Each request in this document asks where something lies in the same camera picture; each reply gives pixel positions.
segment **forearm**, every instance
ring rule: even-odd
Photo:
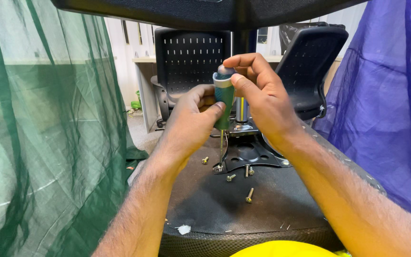
[[[411,214],[379,194],[309,135],[279,149],[353,256],[411,256]]]
[[[179,164],[151,156],[93,256],[158,256]]]

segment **desk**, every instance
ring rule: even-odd
[[[282,55],[265,56],[267,62],[271,63],[272,67],[276,67],[277,63],[282,60]],[[141,95],[141,104],[144,117],[144,124],[147,133],[156,123],[158,119],[158,104],[155,96],[153,85],[150,82],[152,76],[156,73],[156,57],[154,55],[133,58],[132,61],[136,65],[137,85]],[[325,89],[329,88],[338,64],[342,61],[342,56],[338,56],[330,69],[330,72],[325,81]]]

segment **screwdriver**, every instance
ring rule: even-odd
[[[236,72],[234,68],[226,68],[223,65],[218,67],[218,71],[213,74],[213,84],[215,85],[215,100],[224,102],[226,109],[223,115],[214,125],[215,128],[221,130],[220,143],[220,161],[218,169],[223,167],[223,132],[229,129],[229,114],[231,113],[232,104],[234,102],[234,86],[231,83],[231,76]]]

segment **hand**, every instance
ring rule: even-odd
[[[208,139],[213,125],[226,108],[224,102],[215,103],[213,85],[197,85],[181,96],[154,154],[167,157],[180,170],[190,155]]]
[[[274,148],[283,153],[288,142],[305,135],[282,80],[262,55],[235,55],[223,65],[239,73],[231,77],[236,95],[247,99],[254,122]]]

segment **yellow shirt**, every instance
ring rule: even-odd
[[[348,257],[343,252],[339,256]],[[231,257],[338,257],[338,255],[314,245],[294,241],[270,241],[245,248]]]

